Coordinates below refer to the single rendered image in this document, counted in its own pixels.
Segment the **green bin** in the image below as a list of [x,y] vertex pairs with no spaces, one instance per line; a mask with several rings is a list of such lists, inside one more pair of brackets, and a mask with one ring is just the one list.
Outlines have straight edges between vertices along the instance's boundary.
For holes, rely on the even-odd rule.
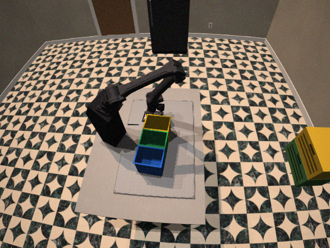
[[165,149],[164,155],[166,159],[168,149],[168,132],[142,129],[138,145],[163,148]]

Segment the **yellow open-top bin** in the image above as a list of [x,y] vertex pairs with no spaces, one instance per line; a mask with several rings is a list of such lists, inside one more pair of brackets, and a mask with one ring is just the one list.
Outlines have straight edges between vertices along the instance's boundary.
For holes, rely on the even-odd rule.
[[171,132],[171,117],[162,115],[147,114],[143,125],[143,129],[167,131],[168,143]]

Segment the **blue open-top bin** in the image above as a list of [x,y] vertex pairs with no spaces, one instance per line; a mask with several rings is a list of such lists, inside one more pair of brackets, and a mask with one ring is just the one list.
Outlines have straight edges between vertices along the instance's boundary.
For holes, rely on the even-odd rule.
[[162,176],[165,164],[164,152],[163,148],[138,145],[133,164],[140,173]]

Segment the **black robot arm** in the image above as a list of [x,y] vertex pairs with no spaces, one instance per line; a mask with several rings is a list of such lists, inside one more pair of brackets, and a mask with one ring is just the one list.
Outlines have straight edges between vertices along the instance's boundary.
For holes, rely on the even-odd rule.
[[147,106],[151,107],[150,112],[155,112],[155,109],[163,112],[164,104],[161,104],[161,102],[163,102],[162,94],[174,82],[180,84],[184,81],[186,79],[185,76],[186,73],[182,64],[179,61],[170,59],[169,62],[161,68],[143,75],[129,83],[121,85],[121,83],[118,82],[106,86],[105,93],[103,93],[103,97],[101,98],[96,111],[108,116],[113,106],[120,105],[122,102],[126,101],[128,95],[163,79],[153,91],[146,94]]

